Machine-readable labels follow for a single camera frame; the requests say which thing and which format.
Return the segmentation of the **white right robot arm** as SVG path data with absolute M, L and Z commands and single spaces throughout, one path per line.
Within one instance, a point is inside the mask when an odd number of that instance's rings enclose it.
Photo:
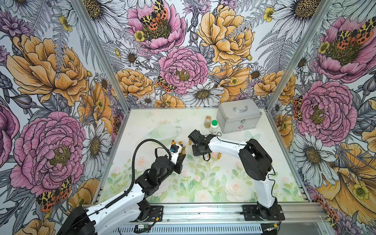
M 273 195 L 274 183 L 269 179 L 270 172 L 274 170 L 272 158 L 257 140 L 230 141 L 214 134 L 202 135 L 198 130 L 191 132 L 188 138 L 192 141 L 194 156 L 224 153 L 239 157 L 246 174 L 255 181 L 258 201 L 254 215 L 263 220 L 279 218 L 278 200 Z

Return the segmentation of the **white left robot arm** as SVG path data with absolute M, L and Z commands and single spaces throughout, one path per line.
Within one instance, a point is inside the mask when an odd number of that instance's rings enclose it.
M 182 171 L 186 155 L 174 156 L 175 162 L 167 156 L 156 158 L 150 169 L 137 178 L 132 189 L 86 209 L 82 206 L 73 209 L 57 233 L 108 235 L 123 223 L 145 220 L 150 210 L 146 199 L 154 194 L 172 173 L 180 174 Z

